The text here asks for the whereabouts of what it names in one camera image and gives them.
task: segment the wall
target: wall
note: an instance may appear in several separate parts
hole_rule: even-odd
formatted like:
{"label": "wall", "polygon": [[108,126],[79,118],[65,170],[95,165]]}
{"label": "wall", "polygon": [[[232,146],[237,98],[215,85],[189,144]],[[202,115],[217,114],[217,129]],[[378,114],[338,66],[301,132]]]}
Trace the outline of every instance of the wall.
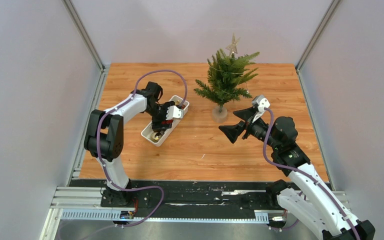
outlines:
{"label": "wall", "polygon": [[99,73],[62,1],[0,0],[0,240],[34,240]]}
{"label": "wall", "polygon": [[332,182],[384,239],[384,1],[343,1],[302,81]]}
{"label": "wall", "polygon": [[240,37],[257,63],[297,63],[331,0],[72,0],[102,61],[202,63]]}

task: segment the white plastic container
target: white plastic container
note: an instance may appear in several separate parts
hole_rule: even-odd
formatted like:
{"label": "white plastic container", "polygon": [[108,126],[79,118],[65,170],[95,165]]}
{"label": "white plastic container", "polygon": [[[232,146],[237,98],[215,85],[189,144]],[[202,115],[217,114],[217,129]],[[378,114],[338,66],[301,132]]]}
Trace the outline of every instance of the white plastic container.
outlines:
{"label": "white plastic container", "polygon": [[[181,102],[182,100],[183,100],[183,98],[181,98],[181,97],[179,97],[177,95],[174,95],[174,96],[172,96],[170,98],[169,101],[174,101],[174,102],[180,101]],[[189,102],[188,101],[184,101],[183,105],[185,105],[185,107],[183,108],[183,117],[185,117],[186,113],[188,112]],[[152,121],[149,122],[148,126],[146,126],[142,130],[140,135],[142,135],[142,137],[144,137],[146,140],[148,140],[148,142],[150,142],[153,145],[159,147],[169,137],[170,133],[176,128],[176,126],[180,123],[180,121],[181,121],[180,119],[173,118],[173,123],[171,125],[171,128],[167,129],[157,142],[154,142],[154,141],[151,140],[151,135],[154,133],[154,131],[152,130]]]}

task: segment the wire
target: wire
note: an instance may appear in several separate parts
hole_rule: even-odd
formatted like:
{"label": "wire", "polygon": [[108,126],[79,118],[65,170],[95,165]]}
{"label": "wire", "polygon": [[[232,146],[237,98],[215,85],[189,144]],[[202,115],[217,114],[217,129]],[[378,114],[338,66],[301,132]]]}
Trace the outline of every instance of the wire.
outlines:
{"label": "wire", "polygon": [[[270,161],[270,159],[267,157],[267,153],[266,153],[266,150],[267,150],[267,142],[269,140],[269,135],[272,131],[272,127],[273,127],[273,124],[275,123],[275,115],[273,114],[273,111],[267,107],[264,108],[265,110],[267,110],[269,113],[270,113],[270,124],[268,125],[268,129],[267,129],[267,134],[265,135],[265,138],[264,138],[264,144],[263,144],[263,147],[262,147],[262,154],[264,156],[264,159],[271,165],[275,166],[275,167],[278,167],[278,168],[282,168],[282,169],[288,169],[288,170],[291,170],[291,171],[294,171],[294,172],[298,172],[304,176],[306,176],[307,178],[309,178],[311,181],[314,182],[315,185],[317,185],[329,198],[330,200],[333,202],[333,204],[336,206],[336,208],[339,210],[340,214],[343,216],[343,217],[346,217],[347,214],[345,213],[345,211],[342,209],[342,207],[338,204],[338,202],[335,200],[335,198],[332,196],[332,194],[330,193],[330,191],[328,191],[324,186],[322,186],[320,183],[318,183],[318,181],[310,174],[298,169],[298,168],[295,168],[295,167],[291,167],[291,166],[287,166],[287,165],[282,165],[282,164],[278,164],[278,163],[275,163],[275,162],[272,162]],[[356,237],[356,240],[361,240],[360,239],[360,236],[357,232],[357,229],[356,227],[353,225],[353,223],[351,222],[350,219],[346,219],[346,222],[348,223],[348,225],[351,227],[352,229],[352,232],[354,233],[355,237]]]}
{"label": "wire", "polygon": [[141,190],[148,190],[148,189],[159,189],[161,191],[161,199],[159,200],[158,204],[155,206],[155,208],[150,212],[150,214],[146,217],[144,217],[142,220],[140,221],[137,221],[135,223],[131,223],[131,224],[127,224],[127,225],[121,225],[121,227],[133,227],[133,226],[136,226],[136,225],[139,225],[141,223],[143,223],[144,221],[146,221],[149,217],[151,217],[152,214],[154,214],[154,212],[158,209],[158,207],[161,205],[161,203],[163,202],[163,199],[164,199],[164,190],[163,188],[161,188],[160,186],[145,186],[145,187],[140,187],[140,188],[132,188],[132,189],[127,189],[127,188],[123,188],[121,186],[118,186],[117,184],[114,183],[114,181],[111,179],[110,175],[108,174],[108,170],[107,170],[107,165],[105,164],[104,160],[102,159],[102,154],[101,154],[101,145],[100,145],[100,141],[101,141],[101,127],[102,127],[102,124],[104,122],[104,119],[111,113],[115,112],[117,109],[125,106],[126,104],[128,104],[132,99],[133,97],[135,96],[136,94],[136,91],[138,90],[138,85],[139,85],[139,82],[145,78],[146,76],[148,75],[151,75],[151,74],[155,74],[155,73],[161,73],[161,72],[170,72],[170,73],[174,73],[176,75],[178,75],[182,80],[183,80],[183,84],[184,84],[184,97],[183,97],[183,100],[181,101],[181,103],[179,104],[179,106],[183,106],[183,103],[185,102],[186,100],[186,97],[188,95],[188,86],[186,84],[186,80],[185,78],[178,72],[174,71],[174,70],[169,70],[169,69],[162,69],[162,70],[155,70],[155,71],[150,71],[146,74],[144,74],[143,76],[141,76],[135,86],[134,86],[134,90],[133,90],[133,93],[131,94],[130,97],[126,98],[124,101],[122,101],[121,103],[119,103],[118,105],[116,105],[115,107],[111,108],[110,110],[108,110],[102,117],[101,119],[99,120],[99,123],[98,123],[98,126],[97,126],[97,133],[96,133],[96,151],[97,151],[97,155],[98,155],[98,160],[100,161],[100,163],[102,164],[102,169],[103,169],[103,172],[105,174],[105,177],[107,179],[107,181],[113,186],[115,187],[116,189],[118,190],[121,190],[121,191],[125,191],[125,192],[135,192],[135,191],[141,191]]}

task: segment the christmas tree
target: christmas tree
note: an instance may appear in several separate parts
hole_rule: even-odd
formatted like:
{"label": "christmas tree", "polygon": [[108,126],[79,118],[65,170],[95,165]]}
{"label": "christmas tree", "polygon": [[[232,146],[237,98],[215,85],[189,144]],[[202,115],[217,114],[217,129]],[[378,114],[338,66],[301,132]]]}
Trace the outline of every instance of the christmas tree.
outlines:
{"label": "christmas tree", "polygon": [[223,49],[217,51],[212,56],[212,62],[208,59],[208,85],[201,80],[196,79],[196,83],[200,88],[194,91],[199,96],[210,100],[219,106],[219,112],[222,111],[223,105],[230,101],[240,101],[240,96],[250,99],[252,96],[249,92],[239,85],[248,82],[257,76],[254,73],[258,68],[249,70],[246,66],[254,64],[251,60],[260,53],[256,52],[251,55],[235,57],[232,52],[226,55]]}

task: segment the star tree topper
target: star tree topper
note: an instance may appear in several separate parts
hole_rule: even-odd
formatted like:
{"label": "star tree topper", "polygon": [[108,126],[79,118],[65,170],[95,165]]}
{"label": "star tree topper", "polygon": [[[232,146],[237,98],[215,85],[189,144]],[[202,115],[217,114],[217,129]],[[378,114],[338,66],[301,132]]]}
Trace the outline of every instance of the star tree topper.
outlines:
{"label": "star tree topper", "polygon": [[229,44],[229,46],[226,47],[226,49],[230,51],[230,55],[232,55],[232,54],[238,54],[238,50],[236,49],[236,45],[238,45],[240,39],[241,39],[241,38],[238,38],[238,39],[236,40],[236,39],[235,39],[235,34],[233,33],[233,36],[232,36],[232,43]]}

